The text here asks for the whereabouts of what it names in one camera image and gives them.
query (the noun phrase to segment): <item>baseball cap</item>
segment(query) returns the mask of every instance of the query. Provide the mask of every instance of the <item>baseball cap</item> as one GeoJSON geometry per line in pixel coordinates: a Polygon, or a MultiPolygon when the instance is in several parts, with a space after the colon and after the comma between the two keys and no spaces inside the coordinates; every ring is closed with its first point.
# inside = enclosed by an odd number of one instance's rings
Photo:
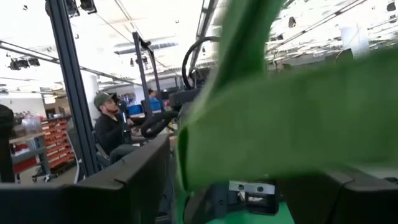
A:
{"type": "Polygon", "coordinates": [[[105,102],[110,100],[113,95],[109,95],[107,93],[98,93],[94,97],[94,105],[96,108],[100,108],[101,105],[103,105],[105,102]]]}

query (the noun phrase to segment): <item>pillar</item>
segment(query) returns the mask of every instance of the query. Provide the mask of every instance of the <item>pillar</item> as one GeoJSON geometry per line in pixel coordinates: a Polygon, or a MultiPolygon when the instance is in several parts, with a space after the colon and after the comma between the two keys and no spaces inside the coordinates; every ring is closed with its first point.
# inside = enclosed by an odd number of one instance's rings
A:
{"type": "Polygon", "coordinates": [[[85,93],[87,98],[88,110],[90,112],[91,123],[95,125],[95,120],[101,115],[97,108],[94,106],[94,97],[99,91],[98,82],[96,75],[81,71],[81,78],[85,87],[85,93]]]}
{"type": "Polygon", "coordinates": [[[340,28],[344,50],[351,49],[354,58],[369,53],[369,37],[366,27],[359,24],[350,24],[340,28]]]}

